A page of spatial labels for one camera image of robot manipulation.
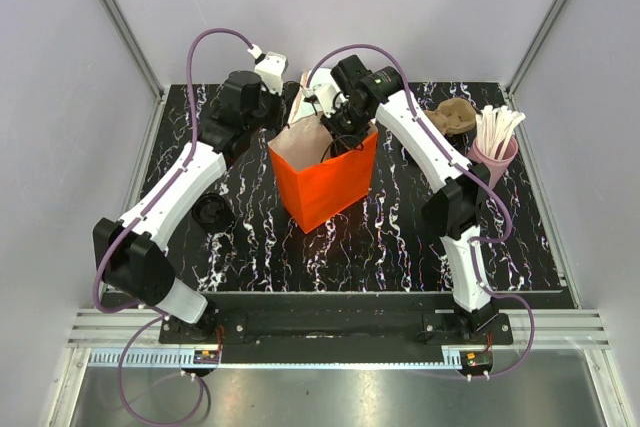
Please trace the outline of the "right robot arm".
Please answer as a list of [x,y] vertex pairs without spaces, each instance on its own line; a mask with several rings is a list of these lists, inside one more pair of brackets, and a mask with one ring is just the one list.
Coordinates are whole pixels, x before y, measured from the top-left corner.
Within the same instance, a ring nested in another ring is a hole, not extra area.
[[422,209],[440,238],[453,280],[454,314],[447,330],[466,343],[486,336],[497,310],[485,292],[481,270],[480,210],[487,197],[488,168],[457,152],[413,102],[393,67],[377,72],[351,55],[330,71],[332,92],[321,95],[320,122],[332,137],[329,153],[360,149],[374,124],[390,131],[423,172],[432,189]]

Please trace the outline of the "orange paper bag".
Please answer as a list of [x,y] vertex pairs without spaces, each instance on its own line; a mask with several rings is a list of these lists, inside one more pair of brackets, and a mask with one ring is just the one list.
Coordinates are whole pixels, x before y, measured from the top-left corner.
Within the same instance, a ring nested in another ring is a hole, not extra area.
[[335,143],[314,114],[268,142],[282,204],[304,233],[368,195],[377,144],[378,129],[371,124],[356,149],[333,157]]

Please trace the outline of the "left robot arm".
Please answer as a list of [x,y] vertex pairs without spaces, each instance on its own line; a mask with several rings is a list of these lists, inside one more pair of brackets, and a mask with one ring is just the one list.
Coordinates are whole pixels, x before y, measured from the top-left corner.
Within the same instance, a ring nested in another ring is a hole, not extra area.
[[181,322],[181,331],[196,343],[215,333],[215,306],[180,280],[167,257],[176,227],[206,190],[231,168],[263,129],[281,119],[282,74],[263,67],[229,74],[208,106],[191,114],[192,138],[159,182],[117,220],[100,219],[92,237],[96,259],[93,302],[102,313],[100,287],[127,294],[161,319]]

